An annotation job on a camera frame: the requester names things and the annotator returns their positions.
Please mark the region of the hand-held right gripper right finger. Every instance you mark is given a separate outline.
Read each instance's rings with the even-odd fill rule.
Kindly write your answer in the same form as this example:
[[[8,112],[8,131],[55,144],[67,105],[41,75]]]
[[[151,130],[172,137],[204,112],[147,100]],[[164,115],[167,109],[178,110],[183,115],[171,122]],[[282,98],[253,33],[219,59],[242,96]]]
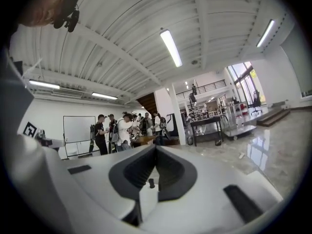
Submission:
[[[238,230],[279,203],[264,178],[186,151],[156,148],[158,203],[146,230]]]

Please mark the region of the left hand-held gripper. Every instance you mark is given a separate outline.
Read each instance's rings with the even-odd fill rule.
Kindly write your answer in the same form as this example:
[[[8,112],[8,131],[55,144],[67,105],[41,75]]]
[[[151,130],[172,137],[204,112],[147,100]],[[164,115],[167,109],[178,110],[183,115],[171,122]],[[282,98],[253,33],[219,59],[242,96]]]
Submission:
[[[34,138],[43,147],[48,147],[56,150],[57,152],[61,147],[65,147],[65,141],[59,139],[47,138],[45,131],[34,126],[32,123],[28,122],[23,130],[23,134]]]

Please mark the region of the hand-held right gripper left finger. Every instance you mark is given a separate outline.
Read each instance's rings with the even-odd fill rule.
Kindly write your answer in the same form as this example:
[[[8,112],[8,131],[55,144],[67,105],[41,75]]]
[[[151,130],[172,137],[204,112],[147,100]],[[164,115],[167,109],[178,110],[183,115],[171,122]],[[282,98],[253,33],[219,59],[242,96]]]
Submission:
[[[61,160],[44,149],[56,202],[48,209],[58,233],[149,233],[143,226],[139,182],[153,168],[154,145],[106,156]]]

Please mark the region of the long ceiling light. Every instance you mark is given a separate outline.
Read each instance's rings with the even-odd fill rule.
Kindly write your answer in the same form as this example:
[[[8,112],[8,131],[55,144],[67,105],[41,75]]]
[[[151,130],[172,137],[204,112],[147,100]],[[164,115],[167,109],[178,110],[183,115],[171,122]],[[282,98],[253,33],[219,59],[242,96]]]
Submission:
[[[267,38],[269,32],[271,31],[272,27],[274,26],[275,21],[273,19],[271,19],[266,27],[266,29],[264,30],[264,33],[262,34],[262,36],[260,37],[260,40],[258,41],[256,47],[259,48],[262,46],[264,40]]]
[[[32,85],[35,85],[35,86],[40,86],[40,87],[46,87],[46,88],[51,88],[51,89],[60,89],[59,85],[48,83],[48,82],[29,80],[29,83]]]
[[[104,95],[104,94],[99,94],[99,93],[92,93],[92,96],[98,97],[98,98],[105,98],[105,99],[111,99],[111,100],[117,100],[117,97],[114,96],[109,96],[109,95]]]
[[[162,38],[165,46],[167,47],[176,67],[182,66],[182,61],[176,47],[175,41],[168,29],[161,29],[160,37]]]

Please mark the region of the white whiteboard on stand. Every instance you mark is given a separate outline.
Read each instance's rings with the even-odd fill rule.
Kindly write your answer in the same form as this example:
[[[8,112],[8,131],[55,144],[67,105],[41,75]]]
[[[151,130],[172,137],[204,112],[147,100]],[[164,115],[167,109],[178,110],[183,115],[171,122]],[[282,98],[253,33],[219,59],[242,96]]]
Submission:
[[[95,116],[64,116],[63,138],[68,158],[88,154],[90,151],[91,130]]]

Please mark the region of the black treadmill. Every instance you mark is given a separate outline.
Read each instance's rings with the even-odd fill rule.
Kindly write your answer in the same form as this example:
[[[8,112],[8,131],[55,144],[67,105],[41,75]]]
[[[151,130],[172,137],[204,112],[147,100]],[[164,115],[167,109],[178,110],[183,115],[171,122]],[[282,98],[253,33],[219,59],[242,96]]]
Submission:
[[[178,145],[179,144],[179,134],[176,124],[176,118],[174,114],[169,114],[166,116],[166,128],[164,132],[165,145]]]

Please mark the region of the black metal workbench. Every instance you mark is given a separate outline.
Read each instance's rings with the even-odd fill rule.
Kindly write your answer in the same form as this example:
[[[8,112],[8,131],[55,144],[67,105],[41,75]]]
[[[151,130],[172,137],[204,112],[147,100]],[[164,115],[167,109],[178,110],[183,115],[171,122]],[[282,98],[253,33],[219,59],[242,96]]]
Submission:
[[[193,133],[194,146],[197,146],[197,137],[199,136],[198,134],[195,133],[195,128],[197,128],[198,126],[206,126],[209,124],[216,125],[216,133],[218,134],[218,140],[220,142],[224,141],[222,126],[221,126],[221,117],[211,117],[211,118],[206,118],[203,120],[191,122],[190,126],[191,126],[191,130]]]

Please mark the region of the grey platform cart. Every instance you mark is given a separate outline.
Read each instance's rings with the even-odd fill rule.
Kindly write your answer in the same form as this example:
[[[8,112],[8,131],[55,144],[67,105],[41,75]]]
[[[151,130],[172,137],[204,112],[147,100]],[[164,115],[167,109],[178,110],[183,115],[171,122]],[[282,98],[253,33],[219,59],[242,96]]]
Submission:
[[[256,126],[245,124],[242,116],[221,115],[222,133],[229,139],[237,140],[239,137],[252,134]]]

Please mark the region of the white support column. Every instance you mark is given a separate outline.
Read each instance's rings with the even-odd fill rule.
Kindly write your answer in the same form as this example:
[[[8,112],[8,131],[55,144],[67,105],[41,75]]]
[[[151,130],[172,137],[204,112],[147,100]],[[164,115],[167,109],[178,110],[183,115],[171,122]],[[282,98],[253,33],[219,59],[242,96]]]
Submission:
[[[173,109],[174,109],[175,121],[176,121],[178,136],[179,136],[179,142],[180,142],[180,145],[185,146],[186,145],[185,130],[184,130],[183,121],[182,121],[182,117],[181,117],[181,113],[180,113],[180,108],[179,108],[179,104],[177,101],[176,92],[175,92],[175,88],[174,88],[173,83],[169,87],[169,93],[170,93],[170,97],[171,97],[171,101],[172,101],[172,105],[173,105]]]

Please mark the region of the brown wooden table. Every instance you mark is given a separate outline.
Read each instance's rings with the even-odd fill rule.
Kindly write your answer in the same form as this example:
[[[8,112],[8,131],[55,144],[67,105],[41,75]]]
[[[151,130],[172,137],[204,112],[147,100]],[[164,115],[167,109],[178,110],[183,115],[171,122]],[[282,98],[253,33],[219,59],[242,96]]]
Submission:
[[[131,146],[135,148],[143,145],[151,145],[153,144],[155,138],[155,136],[139,136],[136,137],[135,140],[131,141]]]

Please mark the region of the brown wooden steps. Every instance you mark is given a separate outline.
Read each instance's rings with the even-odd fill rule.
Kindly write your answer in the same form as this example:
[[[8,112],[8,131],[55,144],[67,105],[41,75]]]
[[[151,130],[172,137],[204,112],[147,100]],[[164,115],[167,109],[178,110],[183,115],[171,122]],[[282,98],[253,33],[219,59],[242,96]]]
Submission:
[[[290,109],[276,109],[265,114],[265,116],[256,121],[258,126],[271,127],[290,114]]]

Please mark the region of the tall black swivel chair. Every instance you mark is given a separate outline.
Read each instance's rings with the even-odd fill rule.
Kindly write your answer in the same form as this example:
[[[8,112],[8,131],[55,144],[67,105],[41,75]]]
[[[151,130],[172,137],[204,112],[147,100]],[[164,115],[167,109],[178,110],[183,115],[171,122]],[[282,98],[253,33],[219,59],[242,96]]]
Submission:
[[[260,93],[258,90],[255,90],[253,93],[253,111],[251,115],[254,113],[259,114],[259,112],[263,112],[261,109]]]

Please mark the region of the black mezzanine railing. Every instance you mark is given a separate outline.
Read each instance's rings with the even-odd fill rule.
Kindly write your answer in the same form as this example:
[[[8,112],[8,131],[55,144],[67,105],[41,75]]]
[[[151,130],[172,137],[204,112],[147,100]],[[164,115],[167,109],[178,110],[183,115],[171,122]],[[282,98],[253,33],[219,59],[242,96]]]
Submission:
[[[227,85],[226,85],[226,82],[225,82],[224,79],[220,80],[220,81],[217,81],[217,82],[209,83],[209,84],[206,84],[206,85],[203,85],[203,86],[199,86],[199,87],[196,88],[197,95],[203,94],[203,93],[206,93],[206,92],[210,92],[210,91],[213,91],[213,90],[221,89],[221,88],[224,88],[226,86]],[[186,90],[186,91],[181,92],[181,93],[177,93],[176,97],[177,97],[177,99],[188,98],[190,96],[190,94],[193,94],[192,93],[192,89]]]

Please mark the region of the brown wooden staircase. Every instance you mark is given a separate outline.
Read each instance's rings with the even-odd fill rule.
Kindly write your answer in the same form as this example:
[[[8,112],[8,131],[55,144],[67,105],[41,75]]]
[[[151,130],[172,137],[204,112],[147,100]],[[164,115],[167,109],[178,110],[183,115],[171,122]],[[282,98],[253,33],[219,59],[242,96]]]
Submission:
[[[151,115],[157,111],[154,93],[147,94],[137,99],[137,102]]]

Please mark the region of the large glass window wall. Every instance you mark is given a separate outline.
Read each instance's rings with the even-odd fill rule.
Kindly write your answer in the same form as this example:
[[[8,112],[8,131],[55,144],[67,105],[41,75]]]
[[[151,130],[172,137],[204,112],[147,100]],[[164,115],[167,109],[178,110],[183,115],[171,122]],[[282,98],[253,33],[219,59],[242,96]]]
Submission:
[[[259,93],[260,105],[266,105],[265,95],[260,80],[251,62],[243,62],[227,67],[241,102],[252,107],[256,92]]]

